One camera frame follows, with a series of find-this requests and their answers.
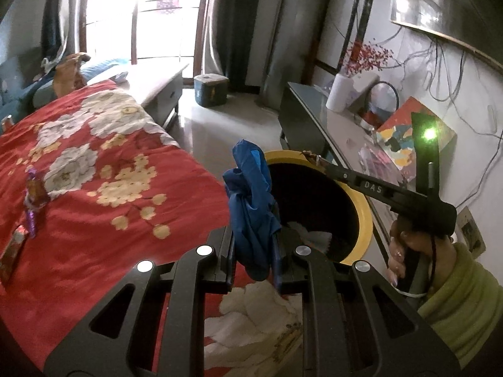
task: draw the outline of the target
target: white cylinder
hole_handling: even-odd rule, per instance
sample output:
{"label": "white cylinder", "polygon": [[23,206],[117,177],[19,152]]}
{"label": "white cylinder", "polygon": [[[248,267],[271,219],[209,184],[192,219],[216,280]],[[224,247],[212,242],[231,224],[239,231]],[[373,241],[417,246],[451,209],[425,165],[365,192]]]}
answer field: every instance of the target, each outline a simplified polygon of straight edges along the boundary
{"label": "white cylinder", "polygon": [[347,76],[335,75],[332,90],[326,100],[326,107],[334,112],[342,112],[348,105],[348,99],[353,90],[353,79]]}

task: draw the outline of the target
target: round metal bolt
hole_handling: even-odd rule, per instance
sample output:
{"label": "round metal bolt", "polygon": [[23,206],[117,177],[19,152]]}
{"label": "round metal bolt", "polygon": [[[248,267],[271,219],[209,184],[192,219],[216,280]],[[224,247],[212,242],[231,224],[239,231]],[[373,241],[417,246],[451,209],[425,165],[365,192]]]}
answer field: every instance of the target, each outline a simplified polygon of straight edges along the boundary
{"label": "round metal bolt", "polygon": [[152,268],[154,268],[154,264],[150,261],[141,261],[136,266],[136,269],[138,269],[138,271],[140,272],[148,272],[152,270]]}
{"label": "round metal bolt", "polygon": [[308,256],[311,253],[311,248],[306,247],[305,245],[300,245],[295,248],[295,252],[297,252],[297,254],[301,256]]}
{"label": "round metal bolt", "polygon": [[209,245],[201,245],[198,249],[196,249],[196,252],[200,256],[207,256],[213,252],[213,248]]}
{"label": "round metal bolt", "polygon": [[370,264],[367,261],[358,261],[355,268],[360,272],[368,272],[370,271]]}

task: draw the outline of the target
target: human hand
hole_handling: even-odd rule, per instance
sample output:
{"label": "human hand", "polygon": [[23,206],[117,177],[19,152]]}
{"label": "human hand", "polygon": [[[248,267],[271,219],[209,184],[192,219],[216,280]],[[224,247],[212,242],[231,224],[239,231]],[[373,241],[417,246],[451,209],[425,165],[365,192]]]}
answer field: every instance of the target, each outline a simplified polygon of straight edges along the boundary
{"label": "human hand", "polygon": [[[388,259],[387,277],[390,283],[396,287],[399,278],[405,278],[406,266],[404,258],[406,248],[426,254],[432,257],[431,236],[425,232],[412,231],[412,223],[403,216],[391,225],[389,231],[391,243],[389,244],[390,257]],[[445,283],[456,264],[457,253],[449,237],[440,239],[435,237],[437,249],[437,265],[435,269],[432,288],[437,291]]]}

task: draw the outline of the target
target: colorful painting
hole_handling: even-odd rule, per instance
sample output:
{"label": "colorful painting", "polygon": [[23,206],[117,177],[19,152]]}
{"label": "colorful painting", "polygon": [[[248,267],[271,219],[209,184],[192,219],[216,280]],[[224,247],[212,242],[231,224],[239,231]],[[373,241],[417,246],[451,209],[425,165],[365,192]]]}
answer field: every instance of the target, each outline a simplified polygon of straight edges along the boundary
{"label": "colorful painting", "polygon": [[[407,182],[416,177],[416,152],[412,139],[413,112],[436,116],[417,99],[410,97],[377,131],[379,144]],[[456,135],[439,117],[437,117],[437,134],[441,151]]]}

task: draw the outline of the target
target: yellow-green fleece sleeve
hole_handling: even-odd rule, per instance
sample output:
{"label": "yellow-green fleece sleeve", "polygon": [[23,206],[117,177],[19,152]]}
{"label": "yellow-green fleece sleeve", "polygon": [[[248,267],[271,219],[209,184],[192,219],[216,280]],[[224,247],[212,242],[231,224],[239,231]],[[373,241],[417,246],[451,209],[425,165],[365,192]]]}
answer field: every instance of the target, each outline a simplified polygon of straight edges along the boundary
{"label": "yellow-green fleece sleeve", "polygon": [[503,313],[503,288],[475,262],[464,244],[454,244],[456,265],[419,314],[456,354],[461,368],[479,352]]}

